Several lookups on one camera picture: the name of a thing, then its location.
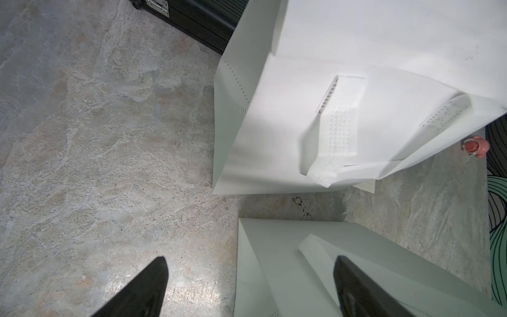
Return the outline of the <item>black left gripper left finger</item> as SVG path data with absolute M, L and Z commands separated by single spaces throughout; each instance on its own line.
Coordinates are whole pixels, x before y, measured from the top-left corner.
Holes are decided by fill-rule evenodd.
M 92 317 L 160 316 L 168 278 L 166 259 L 159 256 Z

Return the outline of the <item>white non-woven bag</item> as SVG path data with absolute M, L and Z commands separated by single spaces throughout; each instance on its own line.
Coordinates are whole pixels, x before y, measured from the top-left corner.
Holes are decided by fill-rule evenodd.
M 235 316 L 340 316 L 333 271 L 345 256 L 416 316 L 505 316 L 450 272 L 356 223 L 238 223 Z
M 214 97 L 214 194 L 380 180 L 506 113 L 506 2 L 249 1 Z

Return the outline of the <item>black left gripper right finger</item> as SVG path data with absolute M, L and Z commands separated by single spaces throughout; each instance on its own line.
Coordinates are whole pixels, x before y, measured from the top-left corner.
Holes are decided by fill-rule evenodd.
M 334 281 L 343 316 L 412 316 L 346 256 L 337 257 Z

